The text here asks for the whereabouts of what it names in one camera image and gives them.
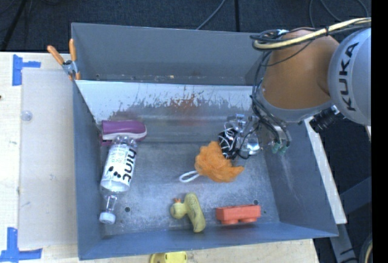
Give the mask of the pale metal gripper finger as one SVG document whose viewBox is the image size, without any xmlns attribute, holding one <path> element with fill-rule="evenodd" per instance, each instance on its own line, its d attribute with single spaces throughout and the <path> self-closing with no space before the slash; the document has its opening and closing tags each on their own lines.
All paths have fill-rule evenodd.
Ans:
<svg viewBox="0 0 388 263">
<path fill-rule="evenodd" d="M 239 157 L 248 159 L 251 156 L 256 156 L 260 151 L 258 141 L 245 141 L 239 149 Z"/>
<path fill-rule="evenodd" d="M 252 126 L 252 118 L 244 114 L 234 114 L 226 119 L 226 131 L 236 132 L 239 135 L 246 135 L 250 132 Z"/>
</svg>

